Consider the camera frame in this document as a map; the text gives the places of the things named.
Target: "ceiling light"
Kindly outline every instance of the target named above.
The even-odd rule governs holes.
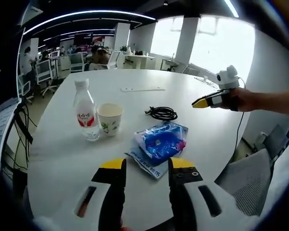
[[[92,29],[92,30],[79,30],[79,31],[74,31],[74,32],[69,32],[69,33],[61,34],[60,36],[62,36],[62,35],[69,35],[69,34],[78,33],[78,32],[95,31],[95,30],[115,30],[115,29]]]
[[[230,0],[224,0],[225,3],[227,4],[227,6],[229,7],[229,9],[231,10],[232,14],[234,17],[238,18],[239,15],[237,14],[236,12],[236,9],[235,7],[232,5],[231,1]]]
[[[68,13],[68,14],[64,14],[52,19],[49,19],[45,22],[42,22],[40,24],[37,24],[36,26],[30,28],[29,30],[27,30],[26,32],[24,32],[24,35],[29,33],[30,31],[46,24],[49,22],[52,22],[54,20],[60,19],[60,18],[65,18],[65,17],[69,17],[69,16],[73,16],[73,15],[77,15],[77,14],[84,14],[84,13],[120,13],[120,14],[127,14],[127,15],[133,15],[133,16],[138,16],[138,17],[142,17],[142,18],[147,18],[147,19],[151,19],[151,20],[156,20],[155,18],[149,17],[149,16],[145,16],[142,14],[138,14],[138,13],[132,13],[132,12],[125,12],[125,11],[111,11],[111,10],[95,10],[95,11],[81,11],[81,12],[74,12],[74,13]]]
[[[91,29],[91,30],[79,30],[79,31],[74,31],[74,32],[69,32],[69,33],[65,33],[65,34],[57,35],[57,36],[55,36],[55,37],[62,36],[62,35],[69,35],[69,34],[79,33],[79,32],[96,31],[96,30],[110,30],[110,31],[114,31],[115,29]],[[44,41],[47,41],[47,40],[49,40],[49,39],[53,39],[53,38],[55,38],[55,37],[47,38],[47,39],[45,39]]]
[[[73,39],[74,37],[70,37],[70,38],[64,38],[64,39],[60,39],[60,41],[63,41],[63,40],[68,40],[68,39]]]
[[[112,34],[97,34],[97,35],[109,35],[109,36],[114,36]]]

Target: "desk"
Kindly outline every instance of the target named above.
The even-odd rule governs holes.
[[[88,142],[73,109],[74,80],[88,78],[96,103],[117,103],[124,113],[121,130],[113,138]],[[165,91],[122,92],[121,88],[162,87]],[[125,157],[133,134],[160,123],[145,115],[149,106],[168,106],[175,122],[187,126],[187,145],[181,155],[195,164],[205,180],[215,180],[232,157],[242,113],[220,108],[195,109],[191,103],[215,89],[194,76],[158,70],[111,69],[70,74],[42,115],[30,149],[28,192],[34,216],[51,216],[65,198],[89,182],[98,167]],[[239,140],[249,113],[245,113]],[[168,174],[156,181],[130,158],[127,162],[124,225],[144,231],[172,215]]]
[[[141,62],[143,62],[145,59],[155,59],[155,57],[145,55],[125,55],[125,57],[129,57],[136,62],[136,69],[140,69]]]

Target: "white chair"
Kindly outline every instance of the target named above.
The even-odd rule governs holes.
[[[30,91],[31,83],[30,81],[25,83],[24,80],[24,74],[20,74],[17,78],[17,84],[18,84],[18,95],[23,96],[26,98],[26,100],[32,104],[31,99],[33,99],[33,95],[27,96],[26,95]]]
[[[107,69],[118,69],[117,61],[118,61],[118,57],[120,56],[120,54],[121,54],[120,51],[113,51],[110,55],[108,63],[99,64],[99,65]]]
[[[48,90],[54,93],[54,88],[57,88],[57,86],[51,86],[54,77],[54,69],[51,67],[51,61],[45,60],[36,64],[36,72],[37,84],[41,85],[41,83],[46,83],[46,88],[41,91],[42,97],[44,98],[44,95]]]
[[[71,73],[85,70],[82,53],[70,54],[69,58],[71,61]]]

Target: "wall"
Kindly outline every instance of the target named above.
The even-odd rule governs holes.
[[[127,23],[118,23],[116,26],[116,33],[115,33],[115,50],[120,50],[122,46],[127,45],[127,40],[130,31],[130,24]]]
[[[279,92],[289,89],[289,51],[258,30],[246,88],[256,92]],[[249,144],[253,144],[259,132],[270,133],[276,124],[280,124],[287,131],[289,115],[254,111],[250,114],[243,138]]]
[[[38,54],[38,47],[39,47],[39,38],[32,38],[31,39],[31,55],[35,57],[39,57]]]
[[[156,23],[131,30],[129,46],[132,50],[150,52]]]
[[[63,40],[63,41],[60,42],[60,48],[64,47],[64,50],[65,50],[65,52],[67,54],[67,51],[68,51],[69,47],[73,46],[73,44],[74,44],[74,40],[73,39]]]
[[[20,53],[24,54],[25,49],[27,47],[31,48],[31,52],[30,52],[31,55],[33,55],[37,58],[39,57],[38,56],[39,38],[32,38],[32,39],[29,39],[29,40],[23,42],[20,46]]]
[[[191,57],[199,18],[184,17],[175,60],[188,64]]]
[[[113,36],[105,36],[104,47],[114,48],[115,38]]]

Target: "window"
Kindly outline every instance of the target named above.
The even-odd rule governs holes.
[[[175,57],[182,25],[183,16],[159,20],[154,30],[151,53]]]
[[[233,65],[246,82],[254,55],[254,26],[217,16],[201,17],[198,26],[189,62],[214,74]]]

